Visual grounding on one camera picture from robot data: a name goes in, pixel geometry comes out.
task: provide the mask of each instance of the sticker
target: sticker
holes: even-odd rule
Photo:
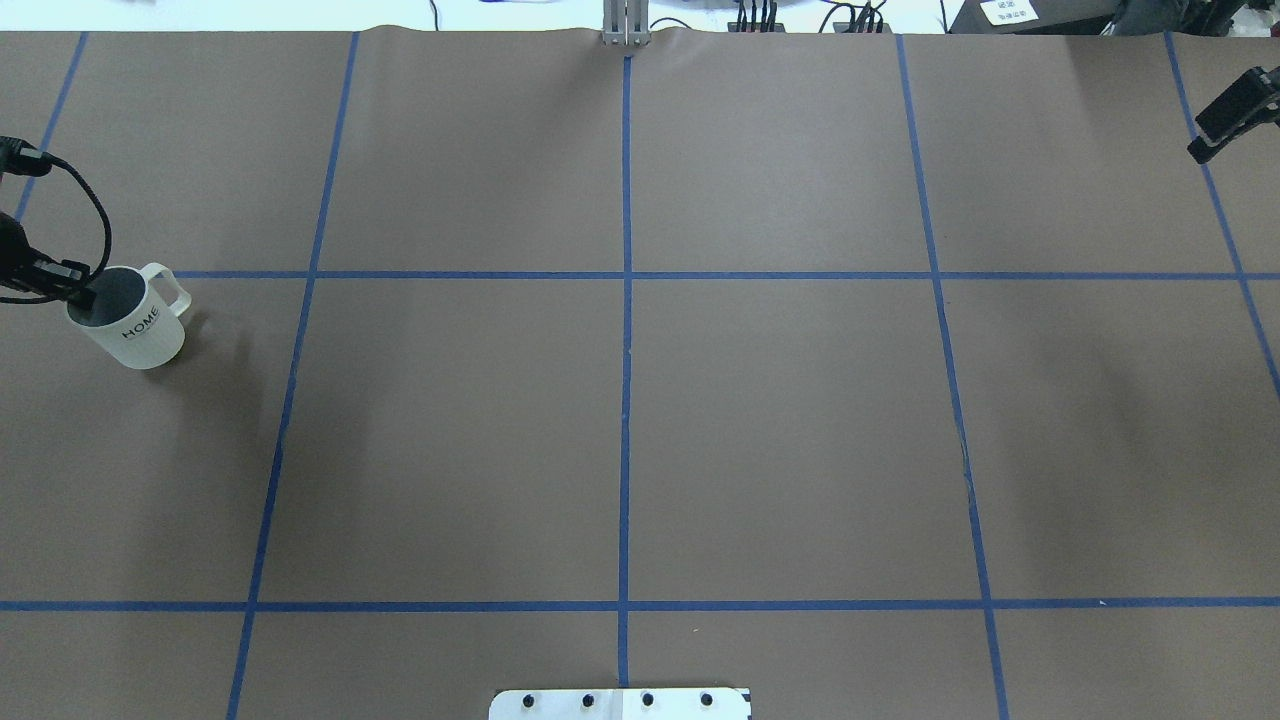
[[[993,26],[1011,26],[1038,20],[1032,0],[987,0],[979,5]]]

